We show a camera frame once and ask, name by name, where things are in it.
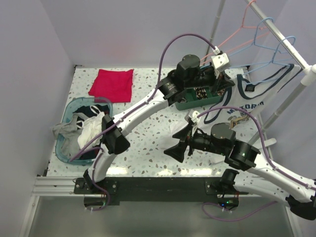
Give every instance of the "red cloth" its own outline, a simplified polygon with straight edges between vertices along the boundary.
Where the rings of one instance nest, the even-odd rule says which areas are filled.
[[[127,72],[100,69],[88,94],[108,98],[113,103],[130,102],[133,72],[133,69]]]

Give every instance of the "speckled tabletop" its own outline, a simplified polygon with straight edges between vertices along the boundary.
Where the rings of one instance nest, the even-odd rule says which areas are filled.
[[[112,68],[106,70],[127,71],[130,68]],[[171,68],[162,70],[165,76]],[[90,90],[99,69],[77,68],[69,92],[67,104],[77,97],[88,97]],[[230,69],[226,73],[230,77],[236,74],[243,74],[242,69]],[[131,103],[115,103],[113,115],[120,113],[136,102],[144,98],[156,85],[157,68],[135,68],[133,76],[132,100]],[[210,106],[195,108],[202,112]],[[128,139],[131,147],[127,152],[118,155],[108,170],[108,176],[116,177],[154,177],[154,176],[221,176],[228,166],[224,163],[214,164],[215,160],[224,159],[222,156],[195,151],[191,157],[185,157],[183,163],[163,154],[165,147],[159,144],[165,137],[170,136],[170,124],[174,121],[183,121],[185,111],[178,111],[174,105],[161,110],[139,124]],[[256,127],[253,121],[242,124],[235,128],[237,138],[242,141],[249,141],[255,134]],[[53,152],[50,156],[47,176],[68,176],[80,177],[88,166],[71,165],[61,162]]]

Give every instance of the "laundry basket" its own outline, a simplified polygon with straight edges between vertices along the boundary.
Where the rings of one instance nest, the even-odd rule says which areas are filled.
[[[72,100],[66,107],[64,117],[62,122],[70,122],[73,118],[73,113],[79,109],[82,106],[91,106],[91,105],[107,105],[109,107],[109,115],[112,116],[113,112],[113,106],[112,103],[106,103],[106,101],[109,101],[106,98],[98,97],[80,97]],[[57,158],[65,163],[75,164],[75,165],[83,165],[83,164],[92,164],[95,159],[76,159],[72,162],[69,162],[69,158],[61,153],[61,148],[64,143],[64,136],[59,134],[57,137],[56,147],[55,147],[55,153]]]

